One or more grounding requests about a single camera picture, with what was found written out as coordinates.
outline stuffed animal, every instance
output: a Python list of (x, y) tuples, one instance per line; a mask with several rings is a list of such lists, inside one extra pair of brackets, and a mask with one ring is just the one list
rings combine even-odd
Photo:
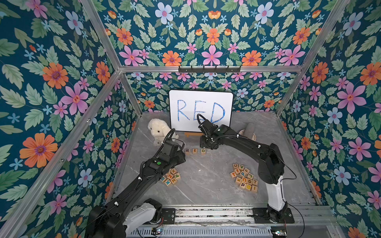
[[(155, 138), (154, 145), (156, 146), (162, 144), (165, 136), (171, 130), (165, 121), (157, 118), (150, 120), (148, 123), (148, 129), (151, 131), (152, 136)], [(179, 135), (174, 133), (172, 138), (178, 139)]]

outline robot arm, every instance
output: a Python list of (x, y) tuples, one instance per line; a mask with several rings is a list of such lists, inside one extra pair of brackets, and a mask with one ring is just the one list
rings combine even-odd
[(141, 224), (159, 221), (162, 205), (153, 199), (146, 200), (140, 209), (131, 210), (170, 168), (185, 162), (182, 146), (170, 140), (173, 133), (174, 129), (156, 154), (141, 164), (139, 175), (125, 190), (105, 206), (96, 206), (90, 211), (85, 238), (125, 238), (126, 233)]
[(219, 145), (228, 145), (247, 154), (258, 162), (258, 176), (266, 183), (269, 202), (269, 217), (273, 222), (283, 220), (287, 203), (284, 201), (282, 179), (284, 163), (279, 148), (275, 144), (266, 145), (239, 135), (226, 125), (217, 126), (197, 115), (199, 129), (204, 133), (200, 138), (200, 147), (217, 149)]

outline orange flower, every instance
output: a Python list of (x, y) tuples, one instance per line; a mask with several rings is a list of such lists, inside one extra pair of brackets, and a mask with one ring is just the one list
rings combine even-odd
[(135, 130), (135, 126), (136, 126), (136, 121), (134, 121), (134, 122), (132, 123), (132, 128), (131, 128), (132, 131)]
[(365, 238), (365, 235), (363, 233), (360, 233), (360, 231), (356, 227), (350, 227), (348, 235), (350, 238)]
[(125, 45), (132, 45), (134, 38), (132, 38), (131, 33), (126, 31), (125, 28), (117, 29), (117, 37), (119, 37), (119, 41)]
[(245, 54), (245, 57), (242, 58), (243, 66), (257, 66), (258, 63), (262, 60), (260, 58), (262, 55), (260, 52), (257, 53), (256, 50), (253, 50), (250, 52), (247, 52)]
[(196, 35), (198, 35), (198, 36), (202, 35), (202, 30), (201, 30), (201, 29), (198, 29), (198, 30), (196, 31)]
[(216, 28), (210, 29), (209, 33), (207, 33), (207, 41), (211, 44), (214, 45), (216, 42), (218, 42), (219, 38), (219, 33), (217, 32)]
[(152, 102), (152, 101), (150, 101), (150, 100), (146, 100), (146, 101), (144, 102), (144, 105), (145, 105), (146, 107), (148, 107), (148, 108), (154, 108), (154, 107), (155, 107), (155, 103)]
[(108, 13), (109, 13), (109, 16), (110, 16), (112, 19), (117, 18), (117, 14), (116, 14), (115, 12), (113, 12), (113, 11), (108, 11)]
[(120, 147), (120, 139), (118, 137), (114, 138), (114, 140), (111, 143), (111, 150), (112, 152), (116, 153), (118, 152)]
[(180, 66), (181, 58), (179, 58), (179, 54), (177, 52), (173, 52), (171, 50), (168, 53), (163, 54), (163, 63), (165, 66)]
[(95, 72), (98, 74), (99, 81), (102, 81), (103, 84), (106, 84), (110, 78), (109, 67), (104, 64), (104, 62), (96, 63), (97, 68)]
[(60, 64), (50, 63), (49, 67), (43, 68), (42, 71), (45, 73), (42, 77), (52, 88), (61, 89), (69, 81), (66, 69), (63, 69)]
[(360, 77), (360, 81), (364, 81), (364, 85), (375, 85), (377, 80), (381, 80), (381, 63), (376, 62), (376, 64), (368, 64), (366, 69), (363, 69)]
[(315, 66), (314, 71), (312, 72), (312, 81), (314, 83), (320, 84), (322, 81), (324, 81), (327, 76), (326, 74), (328, 73), (328, 64), (320, 62), (318, 65)]
[(107, 186), (107, 188), (106, 188), (106, 193), (104, 194), (104, 199), (107, 199), (107, 197), (109, 196), (109, 194), (110, 194), (110, 190), (111, 190), (111, 188), (112, 188), (112, 185), (113, 185), (113, 183), (110, 182), (109, 185)]
[(224, 34), (225, 34), (226, 36), (231, 35), (231, 34), (232, 34), (232, 31), (231, 31), (230, 29), (226, 28), (225, 31), (224, 31)]
[(294, 40), (294, 44), (302, 44), (303, 42), (305, 42), (307, 40), (307, 37), (309, 37), (311, 34), (310, 32), (310, 28), (305, 28), (303, 27), (302, 29), (298, 30), (296, 33), (295, 33), (295, 36), (292, 38)]
[(300, 144), (305, 150), (308, 150), (309, 148), (311, 148), (311, 141), (309, 141), (309, 138), (307, 137), (303, 137), (302, 142)]
[(314, 186), (315, 191), (316, 191), (317, 195), (319, 196), (319, 198), (322, 198), (322, 194), (320, 193), (320, 187), (316, 185), (315, 181), (312, 181), (312, 185)]
[(54, 142), (54, 137), (48, 135), (45, 138), (44, 133), (36, 133), (34, 139), (28, 137), (22, 144), (27, 147), (20, 150), (20, 158), (26, 159), (25, 165), (33, 167), (37, 163), (37, 167), (46, 166), (46, 160), (50, 161), (53, 157), (53, 151), (57, 151), (58, 145)]
[(321, 12), (322, 12), (321, 10), (314, 11), (314, 13), (312, 13), (312, 18), (314, 18), (314, 19), (317, 18)]
[(275, 104), (275, 101), (270, 99), (264, 103), (264, 107), (270, 108), (274, 106), (274, 104)]
[(80, 226), (82, 224), (83, 217), (78, 218), (77, 222), (75, 223), (76, 226)]

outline whiteboard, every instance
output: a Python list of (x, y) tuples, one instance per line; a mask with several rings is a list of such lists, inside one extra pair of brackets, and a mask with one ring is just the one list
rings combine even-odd
[(230, 126), (233, 104), (230, 92), (171, 90), (169, 104), (171, 127), (177, 131), (201, 132), (197, 114), (218, 126)]

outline pile of letter blocks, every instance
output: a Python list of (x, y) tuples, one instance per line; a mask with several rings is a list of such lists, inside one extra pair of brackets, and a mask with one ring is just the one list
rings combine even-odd
[(180, 173), (175, 169), (170, 169), (160, 180), (167, 185), (167, 187), (174, 185), (181, 179)]
[(235, 179), (235, 184), (240, 189), (251, 191), (252, 193), (258, 192), (258, 181), (253, 179), (253, 175), (250, 174), (250, 170), (245, 168), (244, 165), (233, 164), (234, 172), (230, 173), (230, 176)]

